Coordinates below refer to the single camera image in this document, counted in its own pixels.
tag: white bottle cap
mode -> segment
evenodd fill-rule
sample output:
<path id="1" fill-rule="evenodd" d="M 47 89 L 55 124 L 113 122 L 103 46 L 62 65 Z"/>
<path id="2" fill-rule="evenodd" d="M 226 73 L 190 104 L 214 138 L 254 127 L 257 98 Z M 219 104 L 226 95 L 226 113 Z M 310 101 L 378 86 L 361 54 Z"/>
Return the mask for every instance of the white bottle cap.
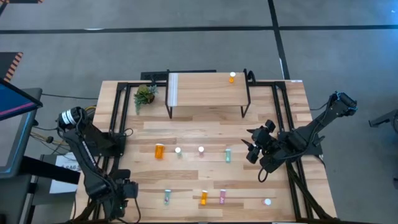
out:
<path id="1" fill-rule="evenodd" d="M 264 204 L 271 205 L 271 199 L 269 199 L 269 198 L 265 199 Z"/>

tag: wooden table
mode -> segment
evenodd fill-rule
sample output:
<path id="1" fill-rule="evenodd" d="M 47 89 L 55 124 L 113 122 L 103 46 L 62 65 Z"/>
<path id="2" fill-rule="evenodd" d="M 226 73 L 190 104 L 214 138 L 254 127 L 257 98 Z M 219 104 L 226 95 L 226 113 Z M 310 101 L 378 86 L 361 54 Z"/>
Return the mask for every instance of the wooden table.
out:
<path id="1" fill-rule="evenodd" d="M 109 128 L 116 85 L 115 81 L 105 81 L 101 87 L 94 125 L 102 131 Z M 304 85 L 290 81 L 286 81 L 286 85 L 295 126 L 306 125 L 312 117 Z M 271 88 L 250 87 L 250 91 L 252 105 L 245 118 L 241 117 L 239 108 L 233 106 L 184 106 L 176 108 L 170 120 L 164 106 L 164 87 L 159 87 L 159 95 L 154 102 L 143 106 L 140 116 L 137 116 L 134 97 L 130 97 L 126 128 L 132 128 L 134 134 L 127 139 L 119 167 L 131 169 L 131 179 L 139 183 L 137 200 L 142 222 L 295 221 L 285 166 L 260 183 L 257 180 L 260 165 L 246 160 L 248 150 L 241 142 L 241 139 L 250 140 L 251 135 L 246 130 L 258 128 L 267 119 L 277 123 Z M 285 111 L 282 97 L 279 99 L 282 111 Z M 162 161 L 154 158 L 156 143 L 166 146 Z M 198 146 L 205 148 L 203 157 L 198 154 Z M 182 148 L 182 158 L 174 153 L 176 147 Z M 232 150 L 230 164 L 225 163 L 226 148 Z M 335 216 L 323 165 L 313 156 L 303 156 L 302 160 L 309 190 L 325 211 Z M 172 190 L 168 206 L 164 205 L 165 189 Z M 226 189 L 224 205 L 219 204 L 220 189 Z M 205 206 L 200 205 L 202 190 L 208 191 Z M 305 216 L 299 190 L 298 197 Z M 262 204 L 265 198 L 271 199 L 271 206 Z M 81 175 L 76 195 L 77 214 L 85 208 L 87 199 Z M 137 220 L 133 200 L 129 201 L 123 219 L 128 222 Z"/>
<path id="2" fill-rule="evenodd" d="M 170 73 L 167 107 L 172 118 L 177 106 L 243 106 L 249 107 L 249 89 L 243 72 L 235 73 L 234 82 L 229 82 L 229 73 Z"/>

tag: floor stripe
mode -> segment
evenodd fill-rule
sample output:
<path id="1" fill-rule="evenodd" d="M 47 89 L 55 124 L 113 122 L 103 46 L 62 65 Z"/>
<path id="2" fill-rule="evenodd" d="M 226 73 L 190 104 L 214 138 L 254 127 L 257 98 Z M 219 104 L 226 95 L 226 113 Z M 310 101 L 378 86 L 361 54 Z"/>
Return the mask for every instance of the floor stripe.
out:
<path id="1" fill-rule="evenodd" d="M 358 26 L 281 26 L 279 30 L 379 30 L 398 29 L 398 25 L 358 25 Z"/>
<path id="2" fill-rule="evenodd" d="M 268 0 L 268 5 L 269 5 L 269 11 L 271 13 L 272 26 L 274 28 L 275 41 L 276 41 L 276 46 L 277 46 L 279 60 L 280 60 L 281 69 L 282 69 L 282 78 L 286 79 L 286 80 L 290 80 L 289 69 L 287 68 L 285 50 L 284 50 L 284 45 L 282 43 L 282 37 L 280 36 L 280 30 L 279 30 L 279 25 L 278 25 L 278 19 L 276 16 L 274 1 Z"/>
<path id="3" fill-rule="evenodd" d="M 197 31 L 256 31 L 272 30 L 271 26 L 199 26 L 199 27 L 148 27 L 109 29 L 45 29 L 45 30 L 0 30 L 0 34 L 108 34 L 135 32 L 197 32 Z"/>

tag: small bottle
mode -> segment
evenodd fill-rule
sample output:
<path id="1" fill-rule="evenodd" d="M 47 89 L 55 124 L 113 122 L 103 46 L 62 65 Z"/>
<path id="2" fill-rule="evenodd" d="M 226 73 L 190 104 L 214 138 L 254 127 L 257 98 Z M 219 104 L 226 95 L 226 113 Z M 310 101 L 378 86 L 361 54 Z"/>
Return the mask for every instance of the small bottle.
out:
<path id="1" fill-rule="evenodd" d="M 203 153 L 205 152 L 205 148 L 204 148 L 203 146 L 200 146 L 200 147 L 198 148 L 198 151 L 199 151 L 199 154 L 200 154 L 200 155 L 203 155 Z"/>
<path id="2" fill-rule="evenodd" d="M 234 82 L 235 76 L 236 76 L 236 73 L 234 73 L 234 72 L 231 72 L 231 73 L 229 74 L 229 82 L 230 82 L 230 83 L 233 83 L 233 82 Z"/>
<path id="3" fill-rule="evenodd" d="M 178 156 L 181 156 L 182 155 L 181 148 L 180 147 L 176 147 L 175 148 L 175 153 L 177 153 Z"/>
<path id="4" fill-rule="evenodd" d="M 225 162 L 231 162 L 231 149 L 225 149 Z"/>
<path id="5" fill-rule="evenodd" d="M 155 158 L 156 159 L 163 159 L 163 152 L 164 152 L 164 145 L 163 144 L 156 144 L 155 145 Z"/>
<path id="6" fill-rule="evenodd" d="M 206 205 L 207 202 L 207 190 L 202 190 L 201 191 L 201 200 L 200 200 L 200 204 L 201 205 Z"/>
<path id="7" fill-rule="evenodd" d="M 270 205 L 271 205 L 271 199 L 266 198 L 265 200 L 262 201 L 262 203 L 263 203 L 264 205 L 270 206 Z"/>
<path id="8" fill-rule="evenodd" d="M 226 193 L 225 189 L 220 190 L 220 204 L 221 205 L 224 205 L 224 203 L 225 203 L 225 193 Z"/>
<path id="9" fill-rule="evenodd" d="M 170 194 L 172 193 L 172 191 L 167 189 L 167 190 L 164 190 L 164 193 L 165 193 L 165 195 L 164 195 L 164 204 L 168 205 L 170 203 Z"/>

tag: potted plant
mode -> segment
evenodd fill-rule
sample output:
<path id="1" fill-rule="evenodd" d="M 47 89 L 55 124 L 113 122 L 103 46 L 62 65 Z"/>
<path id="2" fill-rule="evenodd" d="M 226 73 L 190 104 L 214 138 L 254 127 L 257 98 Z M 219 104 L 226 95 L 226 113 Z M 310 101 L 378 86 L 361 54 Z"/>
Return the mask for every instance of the potted plant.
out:
<path id="1" fill-rule="evenodd" d="M 138 87 L 137 93 L 134 94 L 134 102 L 136 104 L 136 113 L 139 115 L 139 110 L 141 105 L 150 104 L 154 101 L 155 95 L 157 93 L 156 85 L 140 85 Z"/>

